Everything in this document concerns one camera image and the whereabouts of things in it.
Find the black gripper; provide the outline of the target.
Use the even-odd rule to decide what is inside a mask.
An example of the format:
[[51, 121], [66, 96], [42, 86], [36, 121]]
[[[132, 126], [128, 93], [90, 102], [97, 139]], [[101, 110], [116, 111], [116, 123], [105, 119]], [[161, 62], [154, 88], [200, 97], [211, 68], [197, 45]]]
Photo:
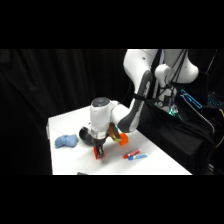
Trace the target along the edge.
[[103, 148], [103, 144], [106, 142], [107, 137], [103, 138], [103, 139], [94, 139], [93, 138], [93, 144], [94, 146], [96, 146], [96, 154], [97, 156], [100, 155], [100, 149], [98, 147], [101, 147], [101, 157], [104, 158], [105, 157], [105, 150]]

